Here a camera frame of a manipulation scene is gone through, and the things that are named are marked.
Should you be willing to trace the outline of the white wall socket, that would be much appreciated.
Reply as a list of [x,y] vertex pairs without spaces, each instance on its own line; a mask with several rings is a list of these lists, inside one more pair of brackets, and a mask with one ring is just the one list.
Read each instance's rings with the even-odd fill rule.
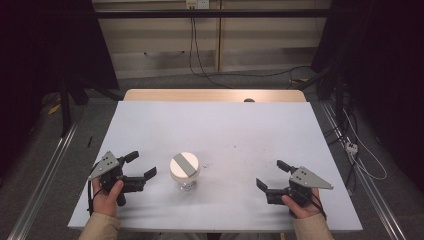
[[186,8],[187,9],[209,9],[210,2],[209,0],[186,0]]

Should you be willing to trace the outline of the wooden table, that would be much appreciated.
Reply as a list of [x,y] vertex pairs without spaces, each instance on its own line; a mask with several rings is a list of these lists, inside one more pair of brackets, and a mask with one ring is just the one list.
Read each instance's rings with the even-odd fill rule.
[[252,89],[130,89],[125,101],[305,102],[300,90]]

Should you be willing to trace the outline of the clear glass jar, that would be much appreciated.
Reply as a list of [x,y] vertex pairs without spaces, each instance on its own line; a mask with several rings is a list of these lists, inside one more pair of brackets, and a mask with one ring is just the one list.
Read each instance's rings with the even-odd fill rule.
[[188,176],[185,172],[171,173],[171,177],[183,191],[191,191],[196,188],[199,174],[195,173]]

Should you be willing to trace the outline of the white table board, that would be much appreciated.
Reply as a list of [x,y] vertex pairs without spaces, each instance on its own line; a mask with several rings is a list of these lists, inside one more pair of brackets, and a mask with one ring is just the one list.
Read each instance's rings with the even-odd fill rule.
[[[139,232],[286,232],[286,207],[270,205],[257,188],[285,188],[288,173],[276,162],[304,166],[329,182],[320,198],[332,231],[362,228],[311,105],[303,103],[123,101],[99,150],[140,156],[128,176],[155,167],[141,192],[118,211],[125,230]],[[197,186],[183,191],[170,161],[181,152],[199,160]]]

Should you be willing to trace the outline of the black horizontal metal bar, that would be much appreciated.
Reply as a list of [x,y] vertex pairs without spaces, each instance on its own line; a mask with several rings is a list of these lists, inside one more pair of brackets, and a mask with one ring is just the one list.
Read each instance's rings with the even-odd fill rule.
[[329,9],[214,9],[214,10],[109,10],[94,15],[102,19],[117,18],[318,18],[333,14]]

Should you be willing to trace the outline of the person's right hand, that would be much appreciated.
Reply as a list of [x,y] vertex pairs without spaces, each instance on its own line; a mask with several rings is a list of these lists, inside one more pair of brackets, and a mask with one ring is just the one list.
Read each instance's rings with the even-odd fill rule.
[[297,219],[305,219],[323,212],[323,206],[319,197],[319,190],[312,188],[312,201],[304,207],[300,207],[290,196],[283,195],[281,200],[293,212]]

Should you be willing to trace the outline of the black curtain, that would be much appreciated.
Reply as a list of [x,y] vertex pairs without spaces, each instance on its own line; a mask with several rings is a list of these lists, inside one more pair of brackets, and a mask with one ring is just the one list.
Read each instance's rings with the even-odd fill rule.
[[42,98],[119,84],[93,0],[0,0],[0,179],[17,162]]
[[353,26],[342,66],[351,94],[395,163],[424,193],[424,0],[332,0],[312,69],[335,60]]

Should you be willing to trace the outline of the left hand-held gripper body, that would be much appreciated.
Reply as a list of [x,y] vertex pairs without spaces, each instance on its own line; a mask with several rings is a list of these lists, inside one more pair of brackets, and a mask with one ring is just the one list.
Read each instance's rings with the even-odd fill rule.
[[123,181],[124,186],[117,198],[118,206],[126,204],[126,193],[142,191],[147,182],[144,175],[128,177],[123,173],[123,166],[126,163],[124,157],[116,158],[111,151],[107,151],[89,175],[90,180],[98,178],[105,191],[110,191],[118,180]]

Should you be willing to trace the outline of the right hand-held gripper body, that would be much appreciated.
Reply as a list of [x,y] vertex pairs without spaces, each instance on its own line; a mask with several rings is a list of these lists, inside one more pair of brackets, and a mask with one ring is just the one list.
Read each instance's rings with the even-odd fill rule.
[[295,167],[296,171],[290,173],[289,186],[284,189],[269,189],[266,191],[268,204],[283,205],[281,197],[290,196],[299,206],[304,207],[312,202],[312,188],[333,189],[333,186],[317,176],[306,167]]

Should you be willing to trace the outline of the person's left hand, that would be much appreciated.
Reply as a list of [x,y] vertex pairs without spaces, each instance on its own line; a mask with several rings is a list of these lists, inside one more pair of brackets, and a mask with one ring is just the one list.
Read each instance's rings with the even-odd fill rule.
[[92,181],[93,191],[93,211],[110,217],[117,217],[117,198],[123,188],[123,181],[118,180],[110,191],[105,191],[98,178]]

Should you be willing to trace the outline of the black metal stand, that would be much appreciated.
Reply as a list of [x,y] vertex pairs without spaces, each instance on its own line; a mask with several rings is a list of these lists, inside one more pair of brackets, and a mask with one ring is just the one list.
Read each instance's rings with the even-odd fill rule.
[[74,103],[77,105],[86,105],[89,101],[89,97],[79,81],[64,77],[60,82],[62,137],[67,135],[72,126],[70,99],[73,99]]
[[303,91],[314,85],[319,100],[328,100],[332,94],[335,94],[335,117],[336,123],[342,126],[344,123],[343,113],[343,76],[340,68],[329,66],[317,73],[311,79],[300,83],[295,87],[296,90]]

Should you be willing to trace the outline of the aluminium floor rail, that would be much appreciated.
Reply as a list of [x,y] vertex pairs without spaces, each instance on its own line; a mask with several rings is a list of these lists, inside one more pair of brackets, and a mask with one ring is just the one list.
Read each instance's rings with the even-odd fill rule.
[[349,162],[354,166],[357,179],[361,182],[365,192],[367,193],[367,196],[370,199],[370,202],[386,232],[388,233],[389,238],[391,240],[406,240],[405,234],[394,216],[393,211],[375,184],[376,177],[371,176],[358,155],[353,155],[347,150],[346,144],[350,138],[348,136],[343,138],[340,129],[335,129],[334,132],[336,136],[339,137],[340,145],[347,154]]
[[32,192],[29,200],[23,208],[7,240],[26,240],[29,230],[39,213],[53,179],[56,176],[56,173],[61,166],[66,152],[74,138],[77,128],[78,123],[73,123],[66,134],[60,138],[58,145],[43,172],[43,175],[37,182],[35,190]]

